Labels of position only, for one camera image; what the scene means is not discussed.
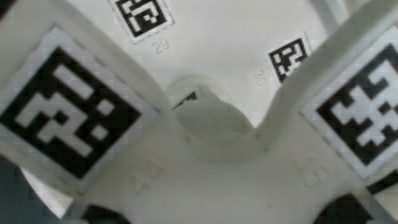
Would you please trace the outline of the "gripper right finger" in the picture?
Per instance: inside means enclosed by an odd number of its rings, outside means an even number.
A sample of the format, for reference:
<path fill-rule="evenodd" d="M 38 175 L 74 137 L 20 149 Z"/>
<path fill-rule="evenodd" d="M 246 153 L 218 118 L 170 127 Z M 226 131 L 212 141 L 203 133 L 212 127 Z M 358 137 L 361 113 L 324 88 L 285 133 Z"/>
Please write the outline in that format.
<path fill-rule="evenodd" d="M 367 224 L 372 214 L 353 194 L 345 194 L 326 206 L 313 224 Z"/>

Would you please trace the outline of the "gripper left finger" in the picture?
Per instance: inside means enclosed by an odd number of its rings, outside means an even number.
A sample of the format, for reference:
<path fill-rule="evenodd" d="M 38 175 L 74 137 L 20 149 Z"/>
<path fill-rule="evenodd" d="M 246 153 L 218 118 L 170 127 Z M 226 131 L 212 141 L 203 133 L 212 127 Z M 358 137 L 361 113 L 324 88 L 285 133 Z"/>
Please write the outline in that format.
<path fill-rule="evenodd" d="M 90 224 L 132 224 L 127 217 L 109 208 L 90 205 L 82 214 Z"/>

